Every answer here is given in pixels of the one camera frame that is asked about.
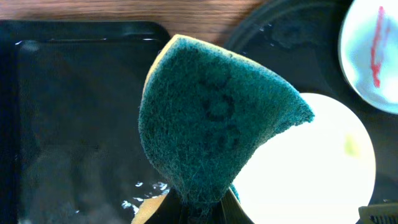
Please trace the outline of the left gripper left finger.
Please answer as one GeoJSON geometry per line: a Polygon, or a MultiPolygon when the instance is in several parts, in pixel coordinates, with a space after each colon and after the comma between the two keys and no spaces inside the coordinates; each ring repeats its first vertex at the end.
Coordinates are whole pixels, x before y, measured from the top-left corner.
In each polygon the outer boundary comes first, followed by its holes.
{"type": "Polygon", "coordinates": [[[186,209],[178,192],[171,188],[165,199],[156,208],[145,224],[186,224],[186,209]]]}

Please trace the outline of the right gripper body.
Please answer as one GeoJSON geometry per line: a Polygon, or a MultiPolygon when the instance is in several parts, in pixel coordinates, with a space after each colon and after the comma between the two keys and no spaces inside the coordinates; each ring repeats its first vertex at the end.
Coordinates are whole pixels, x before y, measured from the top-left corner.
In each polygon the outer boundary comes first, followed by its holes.
{"type": "Polygon", "coordinates": [[[397,203],[368,205],[358,208],[360,220],[364,224],[397,224],[397,203]]]}

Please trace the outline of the light blue plate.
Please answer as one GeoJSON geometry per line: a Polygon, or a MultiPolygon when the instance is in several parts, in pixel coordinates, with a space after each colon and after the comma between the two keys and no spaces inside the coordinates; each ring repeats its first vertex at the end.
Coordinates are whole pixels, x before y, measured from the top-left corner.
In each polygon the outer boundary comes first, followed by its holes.
{"type": "Polygon", "coordinates": [[[338,55],[359,97],[397,114],[397,0],[354,0],[341,25],[338,55]]]}

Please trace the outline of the green yellow sponge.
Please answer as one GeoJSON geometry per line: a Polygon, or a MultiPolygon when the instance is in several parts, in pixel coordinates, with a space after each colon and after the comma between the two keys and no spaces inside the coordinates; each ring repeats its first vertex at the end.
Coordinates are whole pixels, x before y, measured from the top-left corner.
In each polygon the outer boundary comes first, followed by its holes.
{"type": "MultiPolygon", "coordinates": [[[[146,76],[138,130],[150,164],[182,199],[187,223],[214,223],[214,209],[254,152],[313,118],[278,74],[177,34],[146,76]]],[[[146,200],[134,223],[147,221],[166,195],[146,200]]]]}

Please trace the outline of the yellow plate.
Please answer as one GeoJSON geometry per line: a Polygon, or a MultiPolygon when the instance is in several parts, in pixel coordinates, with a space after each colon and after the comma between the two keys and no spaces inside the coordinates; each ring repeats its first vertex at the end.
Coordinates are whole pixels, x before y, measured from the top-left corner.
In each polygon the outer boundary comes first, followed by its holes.
{"type": "Polygon", "coordinates": [[[305,93],[314,120],[260,146],[233,184],[254,223],[354,224],[373,194],[371,138],[344,104],[305,93]]]}

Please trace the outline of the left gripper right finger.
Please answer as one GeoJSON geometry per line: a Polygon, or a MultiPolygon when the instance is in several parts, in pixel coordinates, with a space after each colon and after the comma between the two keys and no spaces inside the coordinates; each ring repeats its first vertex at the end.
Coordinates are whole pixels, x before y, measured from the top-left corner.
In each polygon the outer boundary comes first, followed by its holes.
{"type": "Polygon", "coordinates": [[[254,224],[254,222],[243,211],[231,189],[228,189],[214,209],[214,223],[254,224]]]}

